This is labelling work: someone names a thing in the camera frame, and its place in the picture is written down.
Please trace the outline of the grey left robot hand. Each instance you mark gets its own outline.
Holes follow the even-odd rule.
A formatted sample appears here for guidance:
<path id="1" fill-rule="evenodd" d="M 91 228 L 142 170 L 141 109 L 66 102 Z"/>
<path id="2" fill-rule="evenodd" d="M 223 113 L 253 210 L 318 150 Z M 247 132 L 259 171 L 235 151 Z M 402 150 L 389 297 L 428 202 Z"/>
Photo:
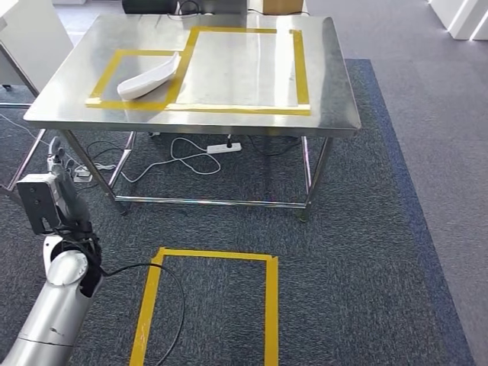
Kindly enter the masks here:
<path id="1" fill-rule="evenodd" d="M 91 228 L 91 215 L 86 202 L 74 185 L 74 159 L 69 157 L 58 136 L 53 137 L 48 148 L 48 171 L 54 177 L 57 205 L 65 226 L 78 226 L 87 231 Z"/>

